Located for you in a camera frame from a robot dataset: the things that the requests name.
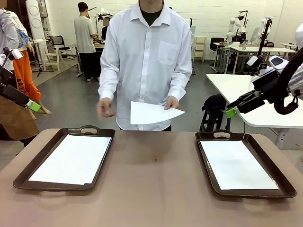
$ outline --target sheet of white paper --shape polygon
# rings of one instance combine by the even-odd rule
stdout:
[[[184,111],[148,103],[131,102],[131,124],[154,124],[184,114]]]
[[[111,138],[67,135],[29,181],[92,183]]]
[[[201,141],[222,190],[278,189],[242,141]]]

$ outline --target chair backrest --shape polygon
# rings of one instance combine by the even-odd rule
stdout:
[[[50,36],[49,38],[51,39],[53,46],[59,46],[59,45],[65,46],[62,35]]]
[[[210,49],[213,50],[213,51],[216,51],[217,50],[217,46],[214,45],[214,43],[219,43],[221,41],[224,41],[224,38],[211,38],[210,40]]]

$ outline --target white chair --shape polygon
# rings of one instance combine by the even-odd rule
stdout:
[[[50,57],[56,57],[56,61],[51,61]],[[44,71],[46,70],[47,65],[52,65],[52,66],[56,65],[58,71],[60,71],[60,61],[62,62],[62,65],[64,67],[63,58],[58,48],[55,49],[55,53],[47,53],[46,50],[44,49],[44,62],[43,62]]]

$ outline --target shirt collar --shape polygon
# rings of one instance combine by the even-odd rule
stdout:
[[[131,21],[135,19],[139,19],[143,24],[148,26],[148,24],[146,23],[145,19],[142,16],[139,1],[135,5],[133,5],[131,16],[130,16]],[[163,4],[163,9],[160,16],[155,20],[152,26],[160,26],[161,24],[167,24],[169,26],[171,24],[169,8],[165,5],[165,3]]]

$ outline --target brown serving tray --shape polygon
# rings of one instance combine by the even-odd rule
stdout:
[[[92,188],[98,178],[99,172],[101,170],[102,164],[105,160],[108,148],[112,142],[115,135],[115,130],[109,129],[99,129],[95,126],[87,125],[78,129],[60,129],[54,137],[46,144],[46,146],[34,157],[34,159],[25,167],[25,169],[19,174],[19,176],[14,180],[14,187],[19,189],[31,189],[40,191],[84,191]],[[105,152],[105,155],[100,162],[99,168],[96,172],[94,180],[92,183],[86,183],[85,185],[77,184],[64,184],[64,183],[49,183],[49,182],[35,182],[28,181],[32,174],[41,166],[41,164],[50,156],[50,154],[58,147],[62,140],[67,135],[77,135],[77,136],[95,136],[95,137],[111,137],[111,142]]]
[[[248,134],[232,133],[226,130],[218,130],[214,132],[198,132],[196,139],[200,148],[205,167],[207,169],[209,179],[215,192],[224,196],[236,196],[243,198],[259,198],[259,199],[273,199],[273,198],[293,198],[297,195],[296,190],[269,158],[265,151],[255,141],[255,139]],[[268,175],[275,181],[278,189],[275,190],[221,190],[213,173],[212,167],[208,162],[207,156],[203,150],[200,141],[242,141],[248,150],[253,154],[256,160],[260,163]]]

